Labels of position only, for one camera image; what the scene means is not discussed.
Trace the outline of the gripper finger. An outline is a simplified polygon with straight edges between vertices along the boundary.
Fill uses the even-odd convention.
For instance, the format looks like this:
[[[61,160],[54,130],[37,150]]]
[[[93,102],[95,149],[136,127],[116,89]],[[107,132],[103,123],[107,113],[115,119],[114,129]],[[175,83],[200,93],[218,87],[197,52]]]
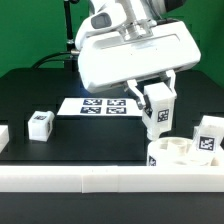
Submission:
[[[173,70],[167,70],[164,72],[161,72],[159,74],[159,77],[162,82],[164,82],[167,87],[170,89],[170,91],[175,94],[175,81],[176,81],[176,74]]]
[[[124,91],[136,101],[137,107],[143,110],[149,106],[148,98],[137,88],[137,85],[135,79],[127,80],[124,82]]]

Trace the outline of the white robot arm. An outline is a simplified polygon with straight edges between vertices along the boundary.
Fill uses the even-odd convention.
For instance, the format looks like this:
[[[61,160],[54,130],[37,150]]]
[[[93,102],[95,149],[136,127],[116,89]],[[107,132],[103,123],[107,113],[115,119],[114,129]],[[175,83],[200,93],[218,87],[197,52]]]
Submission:
[[[141,108],[172,108],[175,74],[201,58],[184,22],[161,17],[182,0],[90,2],[92,12],[75,38],[84,88],[95,93],[123,86]]]

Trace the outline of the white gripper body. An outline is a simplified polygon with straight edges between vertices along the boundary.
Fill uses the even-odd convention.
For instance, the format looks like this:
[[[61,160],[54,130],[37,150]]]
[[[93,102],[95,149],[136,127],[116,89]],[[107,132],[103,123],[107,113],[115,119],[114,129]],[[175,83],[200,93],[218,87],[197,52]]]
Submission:
[[[75,39],[84,88],[105,91],[127,80],[192,68],[200,50],[184,22],[161,17],[179,3],[92,3]]]

